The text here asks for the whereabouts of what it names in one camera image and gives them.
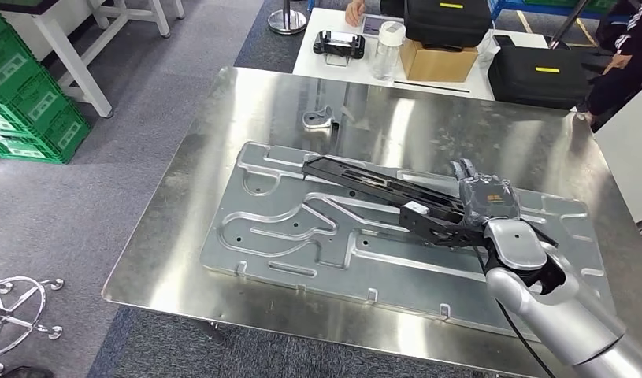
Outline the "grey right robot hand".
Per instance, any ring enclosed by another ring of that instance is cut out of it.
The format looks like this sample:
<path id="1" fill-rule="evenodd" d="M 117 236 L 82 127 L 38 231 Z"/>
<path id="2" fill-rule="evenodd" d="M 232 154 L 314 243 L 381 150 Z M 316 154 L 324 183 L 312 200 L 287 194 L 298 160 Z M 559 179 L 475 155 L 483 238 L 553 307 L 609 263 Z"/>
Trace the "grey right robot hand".
<path id="1" fill-rule="evenodd" d="M 518 197 L 508 180 L 478 172 L 466 158 L 451 161 L 451 167 L 463 208 L 462 225 L 482 227 L 492 218 L 520 218 Z"/>

